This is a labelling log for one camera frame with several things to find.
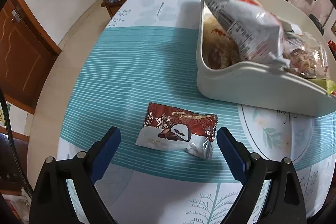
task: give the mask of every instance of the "packaged food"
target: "packaged food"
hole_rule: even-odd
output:
[[[211,69],[224,69],[241,61],[238,46],[213,15],[204,20],[202,56]]]
[[[333,94],[333,92],[336,90],[336,84],[332,80],[329,79],[308,79],[308,80],[324,88],[327,91],[328,95]]]
[[[324,47],[313,36],[285,32],[283,56],[290,60],[291,73],[304,78],[329,79],[328,59]]]
[[[198,114],[181,108],[149,103],[136,145],[155,150],[184,150],[210,160],[217,116]]]
[[[252,0],[204,0],[236,42],[242,61],[288,67],[283,58],[283,28],[277,18]]]
[[[333,54],[335,60],[336,60],[336,44],[332,40],[328,42],[329,49],[331,50],[331,53]]]

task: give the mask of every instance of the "snowflake pattern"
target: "snowflake pattern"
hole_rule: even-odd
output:
[[[143,127],[149,126],[153,119],[154,119],[153,113],[151,111],[147,112],[147,116],[143,124]]]
[[[165,113],[162,114],[161,118],[155,118],[157,122],[157,128],[166,129],[170,128],[170,116]]]
[[[119,22],[123,22],[123,18],[130,14],[131,10],[118,10],[118,12],[114,15],[113,18],[111,18],[110,22],[108,23],[107,27],[115,27]]]

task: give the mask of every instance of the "snack bag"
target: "snack bag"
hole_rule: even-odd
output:
[[[324,47],[312,35],[285,32],[283,56],[289,59],[289,72],[313,79],[329,79],[328,59]]]
[[[181,108],[149,103],[135,142],[155,150],[184,150],[210,160],[217,126],[214,114],[198,114]]]
[[[236,42],[242,61],[288,67],[283,58],[283,28],[277,18],[252,0],[204,0]]]

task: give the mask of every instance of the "red and white wrapper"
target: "red and white wrapper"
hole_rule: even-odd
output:
[[[185,109],[149,103],[136,145],[155,150],[184,150],[209,160],[217,126],[214,114],[199,114]]]

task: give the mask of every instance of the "black cable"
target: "black cable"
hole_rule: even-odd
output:
[[[31,185],[29,184],[29,181],[28,181],[25,173],[23,172],[21,164],[20,164],[20,162],[18,160],[18,156],[17,156],[15,144],[14,144],[14,139],[13,139],[11,122],[9,121],[7,102],[6,102],[5,96],[2,93],[1,88],[0,88],[0,104],[1,104],[2,112],[3,112],[3,116],[4,116],[4,119],[5,119],[5,126],[6,126],[6,132],[7,132],[7,136],[8,136],[9,146],[10,146],[10,149],[12,150],[13,157],[14,157],[14,160],[15,160],[15,163],[16,163],[16,167],[19,170],[21,179],[22,179],[23,184],[24,184],[24,188],[25,188],[28,196],[30,198],[32,198],[34,191],[33,191],[32,187],[31,187]]]

